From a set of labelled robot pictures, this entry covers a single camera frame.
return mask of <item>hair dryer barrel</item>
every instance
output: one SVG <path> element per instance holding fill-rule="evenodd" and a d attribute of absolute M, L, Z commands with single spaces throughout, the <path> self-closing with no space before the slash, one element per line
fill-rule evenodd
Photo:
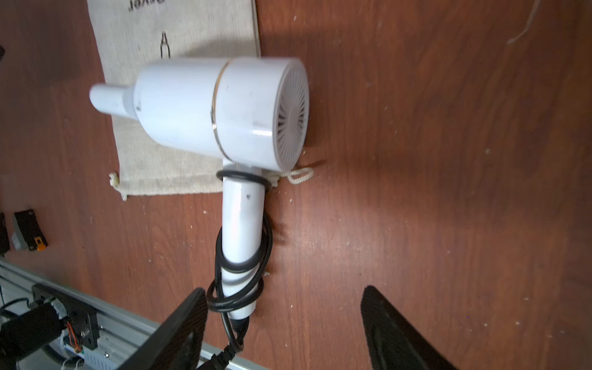
<path fill-rule="evenodd" d="M 129 88 L 95 85 L 91 101 L 137 119 L 164 146 L 281 172 L 296 164 L 308 123 L 306 71 L 295 58 L 164 60 Z"/>

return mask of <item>hair dryer air intake grille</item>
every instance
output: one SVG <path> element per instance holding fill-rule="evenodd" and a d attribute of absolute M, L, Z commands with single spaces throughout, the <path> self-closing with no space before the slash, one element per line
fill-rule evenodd
<path fill-rule="evenodd" d="M 301 68 L 290 69 L 278 98 L 276 152 L 283 163 L 294 163 L 304 145 L 308 123 L 308 82 Z"/>

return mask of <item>black device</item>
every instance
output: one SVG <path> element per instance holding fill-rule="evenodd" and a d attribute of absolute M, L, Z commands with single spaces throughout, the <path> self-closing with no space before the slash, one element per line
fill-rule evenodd
<path fill-rule="evenodd" d="M 456 370 L 375 287 L 361 310 L 374 370 Z"/>
<path fill-rule="evenodd" d="M 8 230 L 6 228 L 6 219 L 4 213 L 0 213 L 0 255 L 4 257 L 4 253 L 10 250 L 10 240 L 8 239 Z"/>
<path fill-rule="evenodd" d="M 96 309 L 78 299 L 43 284 L 31 287 L 33 302 L 19 298 L 0 308 L 0 316 L 8 318 L 0 328 L 0 370 L 14 370 L 18 361 L 38 349 L 62 366 L 83 365 L 79 357 L 64 358 L 48 344 L 68 329 L 73 347 L 81 352 L 82 345 L 95 349 L 99 337 Z M 26 301 L 29 311 L 16 315 L 6 308 Z"/>
<path fill-rule="evenodd" d="M 25 244 L 29 250 L 44 250 L 47 239 L 41 232 L 35 211 L 16 212 L 12 218 L 18 242 Z"/>

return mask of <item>coiled cord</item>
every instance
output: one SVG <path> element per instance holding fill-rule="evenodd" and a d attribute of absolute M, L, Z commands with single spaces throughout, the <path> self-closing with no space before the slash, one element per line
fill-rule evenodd
<path fill-rule="evenodd" d="M 266 178 L 252 173 L 235 170 L 221 170 L 216 173 L 216 177 L 218 179 L 228 177 L 257 182 L 263 185 L 266 189 L 271 187 L 271 184 Z M 208 308 L 211 311 L 218 312 L 222 315 L 224 330 L 229 339 L 229 345 L 226 346 L 223 352 L 218 356 L 212 357 L 211 361 L 223 361 L 223 363 L 217 364 L 219 366 L 227 366 L 237 353 L 243 351 L 244 336 L 249 328 L 249 318 L 247 317 L 243 320 L 232 321 L 230 320 L 228 313 L 248 306 L 255 302 L 257 298 L 261 296 L 261 293 L 263 293 L 263 273 L 265 272 L 265 266 L 271 256 L 273 244 L 274 240 L 271 230 L 271 222 L 269 221 L 269 216 L 265 212 L 263 213 L 261 244 L 253 257 L 246 262 L 240 264 L 231 263 L 226 257 L 224 257 L 222 251 L 222 228 L 220 228 L 220 231 L 218 232 L 218 237 L 216 238 L 214 281 L 210 284 L 210 287 L 205 293 L 205 297 L 208 302 Z M 252 270 L 257 265 L 259 265 L 259 267 L 247 285 L 245 285 L 239 292 L 229 297 L 224 296 L 224 292 L 222 291 L 222 269 L 234 274 L 241 274 Z M 253 294 L 250 294 L 255 286 L 257 286 L 256 291 Z"/>

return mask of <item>orange wire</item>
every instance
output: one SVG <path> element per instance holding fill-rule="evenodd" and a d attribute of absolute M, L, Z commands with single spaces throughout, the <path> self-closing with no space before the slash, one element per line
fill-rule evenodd
<path fill-rule="evenodd" d="M 68 327 L 68 337 L 70 339 L 70 345 L 73 346 L 77 352 L 81 352 L 82 348 L 80 348 L 80 345 L 78 344 L 78 339 L 76 338 L 76 333 L 74 332 L 72 324 L 68 322 L 66 323 L 66 326 Z"/>

